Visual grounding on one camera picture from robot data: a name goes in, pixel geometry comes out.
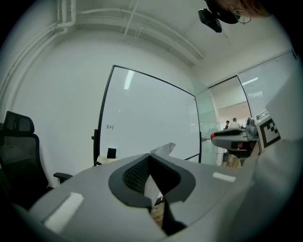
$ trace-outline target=ceiling light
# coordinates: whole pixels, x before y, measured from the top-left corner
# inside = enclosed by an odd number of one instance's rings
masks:
[[[251,83],[251,82],[253,82],[253,81],[256,81],[256,80],[258,80],[258,78],[253,78],[253,79],[250,80],[250,81],[247,81],[247,82],[242,83],[242,86],[244,86],[244,85],[246,85],[246,84],[248,84],[248,83]]]
[[[124,84],[124,90],[128,90],[129,86],[132,82],[134,76],[134,71],[133,70],[129,70],[126,76],[126,80],[125,80],[125,84]]]

